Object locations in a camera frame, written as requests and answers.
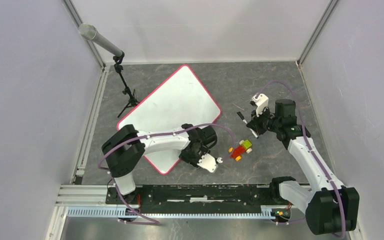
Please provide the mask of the aluminium frame rail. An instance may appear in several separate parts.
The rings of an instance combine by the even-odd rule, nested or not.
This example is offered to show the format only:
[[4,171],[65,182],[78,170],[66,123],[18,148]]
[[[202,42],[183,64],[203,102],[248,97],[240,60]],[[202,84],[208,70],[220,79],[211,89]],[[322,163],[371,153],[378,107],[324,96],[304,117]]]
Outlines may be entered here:
[[105,185],[61,185],[55,205],[102,207],[106,205],[107,191]]

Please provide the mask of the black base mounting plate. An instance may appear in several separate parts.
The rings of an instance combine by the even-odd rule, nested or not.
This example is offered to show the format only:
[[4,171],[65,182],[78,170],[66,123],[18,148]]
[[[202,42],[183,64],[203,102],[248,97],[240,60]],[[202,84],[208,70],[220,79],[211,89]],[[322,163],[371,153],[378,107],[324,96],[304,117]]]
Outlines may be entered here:
[[257,214],[262,206],[293,207],[268,184],[144,184],[123,199],[113,186],[105,202],[127,202],[142,214]]

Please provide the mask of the pink framed whiteboard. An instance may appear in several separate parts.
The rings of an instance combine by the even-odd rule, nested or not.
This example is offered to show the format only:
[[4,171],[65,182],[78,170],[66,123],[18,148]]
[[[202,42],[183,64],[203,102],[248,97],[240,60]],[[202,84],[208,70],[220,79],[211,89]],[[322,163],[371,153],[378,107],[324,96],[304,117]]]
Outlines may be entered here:
[[[188,65],[182,65],[160,84],[117,125],[120,130],[132,124],[147,132],[170,132],[183,124],[214,123],[221,108]],[[165,150],[144,155],[162,175],[180,161],[180,151]]]

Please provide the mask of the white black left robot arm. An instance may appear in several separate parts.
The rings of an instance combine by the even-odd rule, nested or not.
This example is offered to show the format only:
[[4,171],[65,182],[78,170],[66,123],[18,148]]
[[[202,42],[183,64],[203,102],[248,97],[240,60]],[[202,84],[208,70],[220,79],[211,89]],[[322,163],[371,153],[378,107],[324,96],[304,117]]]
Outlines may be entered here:
[[217,134],[210,124],[182,124],[171,131],[137,130],[132,124],[123,126],[101,147],[107,168],[125,204],[137,198],[133,170],[144,156],[168,150],[179,151],[179,159],[214,173],[222,158],[211,155]]

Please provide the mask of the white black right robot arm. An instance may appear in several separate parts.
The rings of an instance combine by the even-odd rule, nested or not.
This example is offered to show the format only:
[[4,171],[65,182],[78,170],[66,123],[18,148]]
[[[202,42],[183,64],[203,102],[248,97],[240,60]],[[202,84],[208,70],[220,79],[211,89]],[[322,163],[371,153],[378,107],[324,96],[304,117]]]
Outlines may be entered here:
[[269,199],[275,204],[289,201],[305,216],[314,235],[338,234],[354,231],[357,227],[360,195],[354,187],[347,187],[329,169],[317,151],[310,132],[298,124],[296,102],[290,99],[275,101],[275,110],[268,107],[268,98],[252,98],[255,107],[247,127],[256,134],[276,134],[276,138],[294,157],[308,180],[310,189],[301,186],[290,176],[275,177],[269,189]]

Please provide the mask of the grey microphone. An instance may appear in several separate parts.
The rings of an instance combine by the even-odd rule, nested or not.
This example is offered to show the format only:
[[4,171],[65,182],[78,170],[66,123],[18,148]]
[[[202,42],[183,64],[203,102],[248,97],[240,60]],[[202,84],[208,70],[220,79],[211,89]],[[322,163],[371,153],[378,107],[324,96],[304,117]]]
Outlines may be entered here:
[[103,49],[113,54],[115,57],[121,58],[125,55],[125,53],[121,49],[119,49],[108,39],[102,36],[98,32],[98,30],[91,24],[81,23],[78,27],[78,32],[85,40],[99,45]]

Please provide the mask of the red toy brick car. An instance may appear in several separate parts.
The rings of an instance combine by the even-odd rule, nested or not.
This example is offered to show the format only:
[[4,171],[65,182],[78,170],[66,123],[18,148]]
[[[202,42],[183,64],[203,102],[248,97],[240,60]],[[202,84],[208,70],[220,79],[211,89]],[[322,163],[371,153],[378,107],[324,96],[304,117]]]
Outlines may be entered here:
[[239,162],[242,159],[243,154],[249,154],[252,151],[253,144],[249,140],[241,140],[236,148],[230,148],[228,150],[231,159]]

